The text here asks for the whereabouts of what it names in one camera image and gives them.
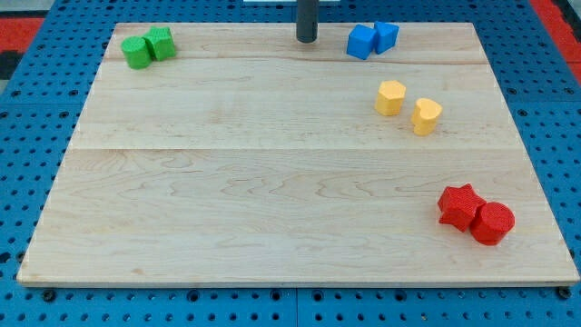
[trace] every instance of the blue cube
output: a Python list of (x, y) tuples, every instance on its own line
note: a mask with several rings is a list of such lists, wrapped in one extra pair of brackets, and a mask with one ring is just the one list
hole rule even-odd
[(396, 44), (399, 26), (394, 24), (375, 22), (373, 29), (378, 32), (378, 41), (375, 45), (375, 53), (382, 54)]
[(349, 33), (347, 41), (347, 54), (365, 60), (373, 51), (377, 40), (377, 31), (373, 28), (356, 25)]

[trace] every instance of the blue pegboard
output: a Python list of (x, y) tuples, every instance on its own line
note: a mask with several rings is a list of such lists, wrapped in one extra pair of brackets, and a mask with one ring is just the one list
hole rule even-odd
[[(0, 97), (0, 324), (579, 325), (581, 287), (464, 290), (26, 289), (19, 260), (117, 22), (291, 22), (241, 0), (57, 0)], [(526, 1), (342, 0), (321, 22), (472, 22), (581, 266), (581, 88)]]

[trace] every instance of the black pole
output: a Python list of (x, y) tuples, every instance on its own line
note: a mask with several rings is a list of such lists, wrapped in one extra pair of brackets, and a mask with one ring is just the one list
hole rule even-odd
[(311, 43), (317, 39), (319, 0), (297, 0), (297, 40)]

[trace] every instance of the yellow hexagonal prism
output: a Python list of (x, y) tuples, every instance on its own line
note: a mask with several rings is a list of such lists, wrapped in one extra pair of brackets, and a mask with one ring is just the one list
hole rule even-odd
[(442, 114), (442, 106), (434, 100), (419, 98), (416, 101), (411, 122), (414, 124), (414, 133), (419, 136), (426, 136), (434, 131), (438, 118)]
[(375, 110), (383, 115), (399, 114), (403, 99), (406, 97), (406, 86), (398, 81), (381, 82)]

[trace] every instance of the plastic block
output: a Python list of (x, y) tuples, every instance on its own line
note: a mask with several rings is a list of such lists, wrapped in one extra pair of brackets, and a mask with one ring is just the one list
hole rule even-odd
[(502, 203), (486, 203), (470, 225), (472, 236), (485, 245), (497, 245), (515, 226), (515, 215)]
[(143, 38), (153, 59), (162, 61), (175, 56), (175, 45), (170, 27), (152, 26)]
[(383, 115), (399, 114), (403, 100), (406, 97), (406, 86), (398, 81), (381, 82), (378, 97), (375, 100), (375, 110)]
[(347, 41), (347, 54), (365, 60), (373, 51), (377, 38), (377, 31), (373, 28), (356, 25)]
[(478, 208), (486, 203), (469, 183), (462, 187), (448, 186), (438, 200), (438, 207), (442, 212), (439, 222), (454, 225), (461, 232), (465, 232), (476, 219)]
[(373, 29), (378, 32), (375, 53), (382, 54), (396, 45), (399, 26), (389, 23), (375, 22)]
[(121, 43), (121, 50), (123, 51), (127, 64), (132, 69), (145, 68), (152, 62), (147, 44), (142, 37), (127, 37)]
[(426, 136), (434, 132), (441, 114), (442, 106), (437, 102), (427, 98), (419, 98), (411, 116), (414, 133), (418, 136)]

